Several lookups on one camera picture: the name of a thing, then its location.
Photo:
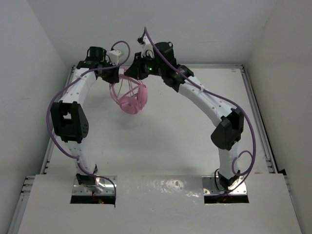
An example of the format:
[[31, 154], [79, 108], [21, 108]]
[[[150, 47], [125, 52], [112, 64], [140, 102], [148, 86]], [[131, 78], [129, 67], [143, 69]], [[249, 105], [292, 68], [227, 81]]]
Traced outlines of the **pink headphones with cable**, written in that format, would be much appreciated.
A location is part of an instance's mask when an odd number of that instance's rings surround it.
[[[109, 85], [109, 91], [114, 102], [120, 107], [120, 109], [130, 115], [135, 115], [143, 110], [148, 100], [148, 89], [146, 85], [141, 81], [130, 76], [125, 75], [128, 67], [123, 68], [123, 74], [119, 74], [120, 87], [119, 90], [115, 90], [115, 84]], [[129, 90], [123, 95], [120, 95], [123, 82], [128, 82]]]

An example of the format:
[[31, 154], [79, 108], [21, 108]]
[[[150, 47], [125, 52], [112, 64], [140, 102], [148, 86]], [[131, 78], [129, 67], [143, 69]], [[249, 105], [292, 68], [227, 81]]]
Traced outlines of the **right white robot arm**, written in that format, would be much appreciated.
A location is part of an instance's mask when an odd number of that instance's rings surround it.
[[238, 142], [244, 126], [244, 116], [220, 99], [203, 91], [204, 86], [188, 67], [177, 64], [173, 46], [158, 42], [155, 48], [145, 39], [140, 39], [141, 52], [135, 53], [126, 75], [138, 80], [149, 75], [159, 76], [177, 93], [192, 101], [212, 121], [215, 130], [211, 140], [219, 152], [219, 183], [228, 190], [238, 179], [240, 170], [232, 163], [238, 155]]

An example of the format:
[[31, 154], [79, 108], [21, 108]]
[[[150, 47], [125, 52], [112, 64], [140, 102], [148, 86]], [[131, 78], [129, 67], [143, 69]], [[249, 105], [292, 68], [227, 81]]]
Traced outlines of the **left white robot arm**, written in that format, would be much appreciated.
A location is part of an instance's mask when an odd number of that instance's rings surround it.
[[71, 86], [59, 101], [51, 106], [51, 118], [55, 134], [69, 149], [75, 160], [76, 178], [80, 185], [96, 186], [97, 166], [92, 158], [83, 152], [83, 140], [89, 132], [89, 122], [83, 111], [83, 103], [97, 78], [108, 83], [118, 80], [119, 64], [124, 53], [101, 47], [90, 47], [85, 60], [80, 61], [73, 73]]

